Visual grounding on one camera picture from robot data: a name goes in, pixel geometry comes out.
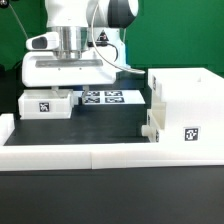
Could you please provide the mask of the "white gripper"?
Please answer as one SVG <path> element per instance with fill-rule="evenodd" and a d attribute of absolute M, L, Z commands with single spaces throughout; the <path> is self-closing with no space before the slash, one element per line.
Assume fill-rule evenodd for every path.
<path fill-rule="evenodd" d="M 113 84 L 117 70 L 88 47 L 83 32 L 65 36 L 58 31 L 30 38 L 28 53 L 22 61 L 22 82 L 26 87 L 52 87 L 60 99 L 60 86 L 83 86 L 82 98 L 89 85 Z"/>

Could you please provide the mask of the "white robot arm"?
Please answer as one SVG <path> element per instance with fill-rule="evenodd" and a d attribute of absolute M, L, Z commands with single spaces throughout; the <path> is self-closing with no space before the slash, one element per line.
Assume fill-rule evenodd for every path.
<path fill-rule="evenodd" d="M 45 0 L 47 32 L 26 41 L 27 87 L 112 84 L 126 64 L 120 31 L 136 19 L 138 0 Z"/>

